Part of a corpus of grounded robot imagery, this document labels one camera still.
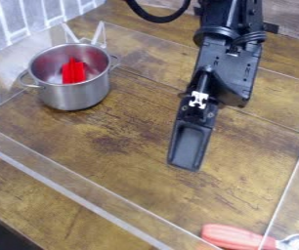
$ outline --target wood grain surface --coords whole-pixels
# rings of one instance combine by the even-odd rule
[[[178,9],[182,0],[141,0],[139,3],[151,6],[165,6]],[[193,14],[193,8],[197,1],[191,0],[187,13]],[[299,1],[293,0],[265,0],[263,1],[263,19],[266,22],[278,25],[278,33],[299,39]]]
[[[141,21],[121,1],[109,0],[70,21],[75,34],[88,37],[98,20],[194,48],[194,17],[154,25]],[[183,67],[171,65],[175,70],[191,68],[187,59]],[[149,62],[147,68],[159,63]],[[299,41],[270,36],[262,66],[299,77]],[[133,68],[115,70],[110,95],[82,111],[52,110],[36,100],[35,92],[20,93],[0,107],[0,131],[194,234],[202,223],[211,222],[262,233],[299,158],[299,103],[291,105],[299,99],[299,80],[259,72],[254,98],[243,111],[287,128],[223,109],[206,164],[194,174],[165,166],[175,96],[189,72],[178,72],[181,80],[167,87],[125,70],[134,72]],[[163,80],[173,77],[167,73]],[[72,249],[76,244],[78,249],[150,249],[0,160],[0,218],[44,249]]]

